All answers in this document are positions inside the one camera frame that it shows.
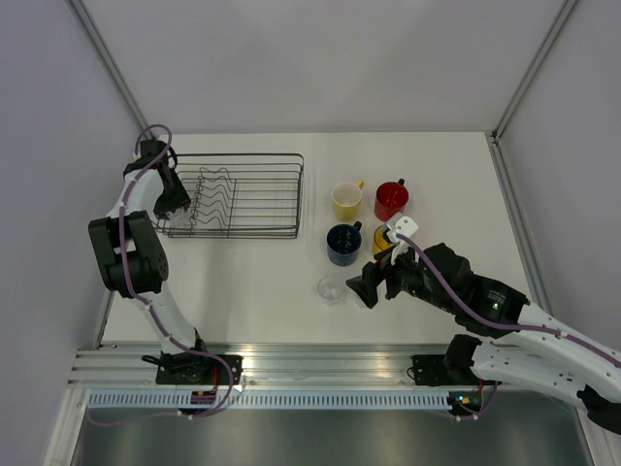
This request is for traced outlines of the clear glass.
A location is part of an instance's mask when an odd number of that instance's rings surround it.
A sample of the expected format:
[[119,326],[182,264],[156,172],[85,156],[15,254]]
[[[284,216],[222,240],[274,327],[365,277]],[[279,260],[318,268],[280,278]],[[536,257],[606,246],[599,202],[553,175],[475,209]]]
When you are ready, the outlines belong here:
[[369,307],[365,300],[359,296],[355,291],[352,292],[353,299],[358,307],[364,310],[369,310]]
[[334,276],[320,279],[317,284],[317,293],[326,306],[340,305],[346,296],[343,280]]
[[186,229],[191,227],[190,212],[179,209],[168,213],[168,226],[172,229]]

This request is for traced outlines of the bright yellow mug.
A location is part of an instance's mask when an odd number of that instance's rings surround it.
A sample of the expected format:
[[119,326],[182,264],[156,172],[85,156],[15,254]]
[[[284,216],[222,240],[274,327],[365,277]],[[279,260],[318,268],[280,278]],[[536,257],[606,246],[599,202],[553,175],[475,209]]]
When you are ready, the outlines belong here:
[[386,250],[390,250],[394,247],[394,244],[388,239],[387,232],[389,231],[388,226],[383,223],[381,224],[374,232],[373,242],[372,242],[372,255],[376,256],[377,254],[384,252]]

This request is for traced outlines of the navy blue mug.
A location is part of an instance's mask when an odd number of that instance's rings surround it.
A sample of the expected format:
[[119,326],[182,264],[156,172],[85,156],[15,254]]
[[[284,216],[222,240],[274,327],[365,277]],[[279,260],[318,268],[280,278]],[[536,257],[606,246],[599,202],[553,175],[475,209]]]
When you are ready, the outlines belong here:
[[337,224],[326,235],[327,254],[329,260],[341,267],[355,262],[362,246],[362,223]]

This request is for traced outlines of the red mug black handle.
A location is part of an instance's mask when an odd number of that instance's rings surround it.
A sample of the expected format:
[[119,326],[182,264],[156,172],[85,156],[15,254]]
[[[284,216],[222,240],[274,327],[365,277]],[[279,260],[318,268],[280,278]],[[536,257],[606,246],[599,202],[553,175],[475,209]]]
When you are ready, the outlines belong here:
[[396,182],[383,183],[377,188],[374,212],[378,219],[386,221],[404,211],[409,201],[409,191],[405,183],[404,179],[398,179]]

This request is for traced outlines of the pale yellow mug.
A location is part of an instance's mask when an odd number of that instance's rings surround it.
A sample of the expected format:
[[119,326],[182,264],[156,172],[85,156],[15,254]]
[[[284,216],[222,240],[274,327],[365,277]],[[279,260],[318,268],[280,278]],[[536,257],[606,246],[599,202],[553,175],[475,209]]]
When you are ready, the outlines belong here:
[[352,222],[357,218],[363,198],[364,182],[343,182],[334,186],[331,194],[332,209],[337,220]]

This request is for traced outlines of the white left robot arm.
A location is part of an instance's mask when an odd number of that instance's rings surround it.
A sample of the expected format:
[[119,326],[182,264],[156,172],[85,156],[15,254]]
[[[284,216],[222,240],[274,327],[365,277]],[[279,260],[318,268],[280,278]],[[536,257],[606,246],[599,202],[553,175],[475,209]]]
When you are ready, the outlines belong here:
[[187,213],[190,197],[176,172],[177,156],[156,139],[137,144],[123,171],[124,186],[106,216],[88,224],[88,235],[105,287],[130,301],[147,319],[164,354],[185,353],[178,372],[200,384],[212,362],[196,328],[183,316],[168,286],[169,262],[155,229],[159,220]]

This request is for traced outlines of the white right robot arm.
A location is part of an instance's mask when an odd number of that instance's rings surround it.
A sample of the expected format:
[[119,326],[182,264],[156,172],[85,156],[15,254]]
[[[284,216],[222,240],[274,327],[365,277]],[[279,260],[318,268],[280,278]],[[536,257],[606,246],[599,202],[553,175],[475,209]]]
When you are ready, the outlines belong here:
[[509,383],[585,412],[596,425],[620,431],[620,353],[570,329],[523,293],[475,274],[446,244],[376,255],[347,287],[369,309],[400,293],[453,315],[465,333],[444,354],[416,356],[419,385]]

